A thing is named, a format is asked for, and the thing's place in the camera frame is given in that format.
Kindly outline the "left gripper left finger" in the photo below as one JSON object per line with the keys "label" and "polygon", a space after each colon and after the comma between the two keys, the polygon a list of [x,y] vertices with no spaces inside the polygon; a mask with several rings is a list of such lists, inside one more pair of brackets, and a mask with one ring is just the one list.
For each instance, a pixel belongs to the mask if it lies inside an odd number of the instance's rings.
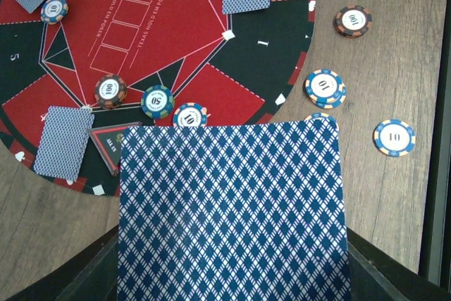
{"label": "left gripper left finger", "polygon": [[9,300],[116,300],[118,227]]}

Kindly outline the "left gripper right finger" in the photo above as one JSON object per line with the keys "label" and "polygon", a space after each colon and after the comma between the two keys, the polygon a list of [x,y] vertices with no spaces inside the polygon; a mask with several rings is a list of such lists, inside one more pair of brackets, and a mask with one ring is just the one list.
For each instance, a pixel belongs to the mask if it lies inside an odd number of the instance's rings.
{"label": "left gripper right finger", "polygon": [[410,271],[347,229],[353,300],[449,300],[449,292]]}

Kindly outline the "brown poker chip stack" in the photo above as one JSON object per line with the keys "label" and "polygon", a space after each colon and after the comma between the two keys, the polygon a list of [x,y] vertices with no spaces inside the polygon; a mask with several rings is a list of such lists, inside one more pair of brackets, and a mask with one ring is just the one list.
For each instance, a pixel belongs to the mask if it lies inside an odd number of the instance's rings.
{"label": "brown poker chip stack", "polygon": [[363,6],[349,5],[337,12],[334,27],[344,37],[358,38],[369,31],[372,21],[369,9]]}

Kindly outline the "purple chip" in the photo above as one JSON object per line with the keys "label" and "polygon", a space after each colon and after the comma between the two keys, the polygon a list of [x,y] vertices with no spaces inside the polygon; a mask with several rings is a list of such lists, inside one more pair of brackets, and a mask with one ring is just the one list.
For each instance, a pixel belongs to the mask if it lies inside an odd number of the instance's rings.
{"label": "purple chip", "polygon": [[68,14],[68,2],[66,0],[46,0],[42,5],[40,18],[49,25],[56,24]]}
{"label": "purple chip", "polygon": [[385,155],[399,157],[410,153],[416,143],[414,129],[399,119],[380,122],[373,131],[373,141]]}
{"label": "purple chip", "polygon": [[207,125],[206,107],[194,102],[179,106],[173,115],[173,125],[179,127],[203,127]]}
{"label": "purple chip", "polygon": [[334,117],[332,117],[331,115],[324,113],[324,112],[312,113],[305,118],[306,121],[317,120],[317,119],[326,119],[326,120],[336,122],[336,119]]}
{"label": "purple chip", "polygon": [[322,109],[334,109],[347,96],[347,88],[342,78],[333,70],[318,69],[310,73],[304,83],[310,100]]}

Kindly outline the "dealt blue backed card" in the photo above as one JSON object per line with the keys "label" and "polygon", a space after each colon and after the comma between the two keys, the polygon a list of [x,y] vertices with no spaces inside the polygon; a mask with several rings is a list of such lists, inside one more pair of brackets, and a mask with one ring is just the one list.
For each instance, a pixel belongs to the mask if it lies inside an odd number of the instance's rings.
{"label": "dealt blue backed card", "polygon": [[77,180],[93,122],[89,109],[50,106],[35,157],[35,173]]}

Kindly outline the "blue backed card deck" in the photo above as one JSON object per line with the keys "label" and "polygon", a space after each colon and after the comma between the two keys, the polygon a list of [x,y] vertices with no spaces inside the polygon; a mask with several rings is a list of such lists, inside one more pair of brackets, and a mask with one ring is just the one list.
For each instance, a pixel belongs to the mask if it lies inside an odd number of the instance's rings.
{"label": "blue backed card deck", "polygon": [[327,119],[135,126],[122,139],[119,300],[349,300]]}

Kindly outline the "triangular all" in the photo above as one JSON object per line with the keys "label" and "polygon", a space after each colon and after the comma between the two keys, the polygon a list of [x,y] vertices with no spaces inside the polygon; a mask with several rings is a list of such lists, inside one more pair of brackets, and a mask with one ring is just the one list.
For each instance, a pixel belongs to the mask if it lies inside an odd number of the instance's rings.
{"label": "triangular all", "polygon": [[140,122],[110,125],[100,128],[90,128],[88,134],[101,155],[106,167],[112,176],[119,172],[121,157],[121,142],[125,129],[141,125]]}

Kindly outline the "green chip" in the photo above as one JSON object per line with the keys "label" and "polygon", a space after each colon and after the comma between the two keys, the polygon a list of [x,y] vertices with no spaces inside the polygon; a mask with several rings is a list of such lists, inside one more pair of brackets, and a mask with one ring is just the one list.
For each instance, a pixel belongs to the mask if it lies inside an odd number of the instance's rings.
{"label": "green chip", "polygon": [[148,117],[162,119],[174,109],[175,98],[166,86],[153,85],[143,92],[140,104]]}

